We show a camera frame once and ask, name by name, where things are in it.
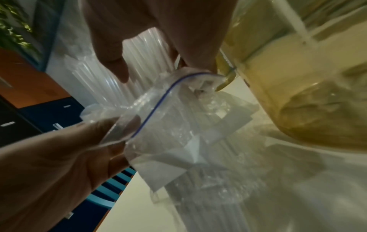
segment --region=blue chair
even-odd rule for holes
[[[131,175],[134,175],[136,173],[136,171],[132,168],[127,168],[125,169],[126,172],[128,172]],[[120,172],[119,174],[116,175],[117,177],[121,178],[122,180],[126,181],[126,182],[130,182],[131,181],[131,177],[125,175],[124,173]],[[106,183],[112,185],[113,187],[119,189],[120,191],[125,190],[126,186],[120,182],[118,182],[117,180],[111,178],[109,180],[106,181]],[[115,205],[115,201],[117,201],[117,199],[119,198],[119,194],[115,193],[114,191],[112,191],[111,189],[108,189],[105,186],[100,186],[96,189],[97,192],[100,192],[106,196],[108,196],[109,198],[113,199],[113,201],[110,200],[106,200],[103,199],[99,196],[96,196],[94,194],[90,194],[87,197],[87,201],[91,201],[96,205],[102,206],[104,208],[107,209],[111,209],[114,205]]]

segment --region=hand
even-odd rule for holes
[[[157,27],[189,67],[216,73],[215,56],[237,0],[81,0],[99,61],[121,82],[129,73],[122,41]]]
[[[115,121],[82,123],[1,148],[0,231],[48,231],[128,167],[124,143],[95,148]],[[139,124],[135,118],[127,130]]]

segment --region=large glass jar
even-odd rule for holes
[[[242,0],[222,50],[281,131],[367,149],[367,0]]]

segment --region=glass jar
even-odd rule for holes
[[[242,0],[222,46],[285,134],[367,149],[367,0]]]

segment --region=white table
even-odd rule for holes
[[[233,94],[236,97],[256,102],[246,84],[239,77],[235,79],[223,91]],[[127,188],[117,200],[115,206],[108,213],[97,232],[175,232],[175,217],[163,206],[152,203],[149,187],[145,184],[139,174],[136,174]]]

